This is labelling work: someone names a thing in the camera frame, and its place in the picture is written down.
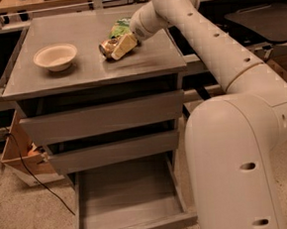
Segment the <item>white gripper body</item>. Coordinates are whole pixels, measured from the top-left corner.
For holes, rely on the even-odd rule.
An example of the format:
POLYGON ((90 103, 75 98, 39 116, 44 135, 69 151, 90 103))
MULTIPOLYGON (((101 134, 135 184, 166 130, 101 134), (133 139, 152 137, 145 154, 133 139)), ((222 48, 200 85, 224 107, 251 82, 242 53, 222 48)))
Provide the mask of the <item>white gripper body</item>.
POLYGON ((132 16, 130 30, 140 42, 152 38, 159 30, 167 26, 168 22, 157 14, 152 2, 148 2, 132 16))

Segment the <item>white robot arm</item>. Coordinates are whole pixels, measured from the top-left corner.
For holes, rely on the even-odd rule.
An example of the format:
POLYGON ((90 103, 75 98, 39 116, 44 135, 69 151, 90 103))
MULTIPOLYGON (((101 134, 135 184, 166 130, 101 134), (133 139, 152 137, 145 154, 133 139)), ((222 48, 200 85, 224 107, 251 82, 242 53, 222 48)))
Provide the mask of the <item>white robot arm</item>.
POLYGON ((287 141, 287 83, 198 7, 199 0, 150 0, 130 28, 144 41, 177 27, 223 89, 185 128, 200 229, 286 229, 269 153, 287 141))

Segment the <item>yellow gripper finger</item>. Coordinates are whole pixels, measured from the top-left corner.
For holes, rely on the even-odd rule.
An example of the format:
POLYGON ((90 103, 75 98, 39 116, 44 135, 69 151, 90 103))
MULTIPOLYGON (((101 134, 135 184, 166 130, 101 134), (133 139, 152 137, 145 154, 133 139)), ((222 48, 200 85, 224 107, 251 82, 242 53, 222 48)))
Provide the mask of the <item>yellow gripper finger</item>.
POLYGON ((123 34, 118 39, 117 44, 114 47, 113 52, 111 53, 111 57, 114 60, 121 59, 129 51, 134 49, 137 44, 138 44, 138 41, 134 34, 132 33, 123 34))

